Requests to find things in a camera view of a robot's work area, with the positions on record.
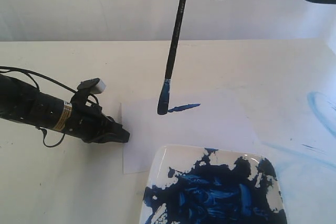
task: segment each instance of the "paint palette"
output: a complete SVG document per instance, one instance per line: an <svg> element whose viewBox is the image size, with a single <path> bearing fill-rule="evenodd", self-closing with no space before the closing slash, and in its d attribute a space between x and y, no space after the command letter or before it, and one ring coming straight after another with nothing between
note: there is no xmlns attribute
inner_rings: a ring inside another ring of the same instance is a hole
<svg viewBox="0 0 336 224"><path fill-rule="evenodd" d="M257 155L169 145L155 155L140 224L287 223L271 162Z"/></svg>

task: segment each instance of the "table surface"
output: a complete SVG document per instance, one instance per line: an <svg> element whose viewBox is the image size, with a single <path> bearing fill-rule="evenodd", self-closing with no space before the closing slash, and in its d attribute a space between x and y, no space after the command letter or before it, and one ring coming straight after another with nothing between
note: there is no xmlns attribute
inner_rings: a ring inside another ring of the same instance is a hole
<svg viewBox="0 0 336 224"><path fill-rule="evenodd" d="M120 121L120 103L158 97L169 44L1 42L0 55L1 65L38 71L71 87L103 79L100 104ZM70 100L71 93L38 80L42 92ZM259 154L273 162L288 222L333 223L336 141L307 103L312 91L336 101L332 51L317 39L182 41L172 92L218 88L235 93L260 140ZM32 126L2 120L0 131L3 223L138 223L148 172L123 175L122 144L66 137L47 149ZM47 141L59 137L49 131Z"/></svg>

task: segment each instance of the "wire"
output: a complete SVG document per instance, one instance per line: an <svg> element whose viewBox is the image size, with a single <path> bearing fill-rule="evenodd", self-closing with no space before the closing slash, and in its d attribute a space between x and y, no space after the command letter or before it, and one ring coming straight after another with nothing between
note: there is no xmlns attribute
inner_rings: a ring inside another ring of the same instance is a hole
<svg viewBox="0 0 336 224"><path fill-rule="evenodd" d="M72 89L72 88L70 88L70 87L64 85L63 83L60 83L60 82L58 82L58 81L56 81L56 80L54 80L54 79L52 79L52 78L50 78L50 77L47 77L47 76L45 76L45 75L43 75L43 74L41 74L41 73L37 73L37 72L31 71L31 70L27 70L27 69L23 69L23 68L6 67L6 66L0 66L0 69L5 69L5 70L7 70L7 71L0 71L1 73L21 72L21 73L25 74L26 76L28 76L29 78L32 79L32 81L35 83L36 88L38 89L38 91L39 91L39 85L38 85L37 82L30 76L30 74L32 74L33 76L38 76L38 77L41 77L41 78L43 78L43 79L45 79L45 80L48 80L48 81L50 81L50 82L52 82L52 83L54 83L54 84L56 84L56 85L59 85L60 87L62 87L62 88L64 88L64 89L66 89L66 90L72 92L72 93L76 93L76 91L75 91L74 89ZM96 103L94 103L94 102L92 102L92 101L90 101L90 100L87 100L87 101L88 101L89 103L91 103L91 104L99 105L98 98L97 98L95 95L93 95L93 94L90 94L90 96L93 97L93 98L95 99Z"/></svg>

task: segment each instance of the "label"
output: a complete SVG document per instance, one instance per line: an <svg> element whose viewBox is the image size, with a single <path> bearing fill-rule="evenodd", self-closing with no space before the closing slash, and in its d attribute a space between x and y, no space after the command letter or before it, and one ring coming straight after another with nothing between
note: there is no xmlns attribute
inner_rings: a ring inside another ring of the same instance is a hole
<svg viewBox="0 0 336 224"><path fill-rule="evenodd" d="M56 123L55 127L52 128L54 131L62 131L65 127L65 122L71 116L72 112L72 104L69 102L64 101L64 107L62 115L60 116L58 122Z"/></svg>

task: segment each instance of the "sheet of paper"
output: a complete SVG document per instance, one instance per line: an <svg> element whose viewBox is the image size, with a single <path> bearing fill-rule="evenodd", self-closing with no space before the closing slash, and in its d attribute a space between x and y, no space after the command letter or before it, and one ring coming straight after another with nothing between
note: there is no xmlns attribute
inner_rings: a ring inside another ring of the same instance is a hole
<svg viewBox="0 0 336 224"><path fill-rule="evenodd" d="M232 92L171 94L170 108L193 103L201 105L164 116L156 113L158 98L122 105L122 124L131 133L124 145L125 174L149 170L155 152L168 144L255 153L256 134Z"/></svg>

